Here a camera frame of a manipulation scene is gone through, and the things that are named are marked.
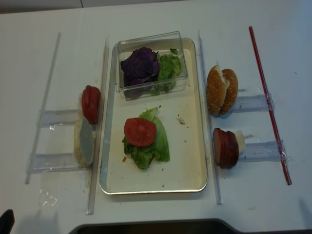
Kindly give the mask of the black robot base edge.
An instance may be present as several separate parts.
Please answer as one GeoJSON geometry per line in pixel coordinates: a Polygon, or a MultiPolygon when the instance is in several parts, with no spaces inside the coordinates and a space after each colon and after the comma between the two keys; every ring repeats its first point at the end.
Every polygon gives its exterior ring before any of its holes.
{"type": "Polygon", "coordinates": [[[240,234],[219,220],[165,221],[83,225],[70,231],[72,234],[240,234]]]}

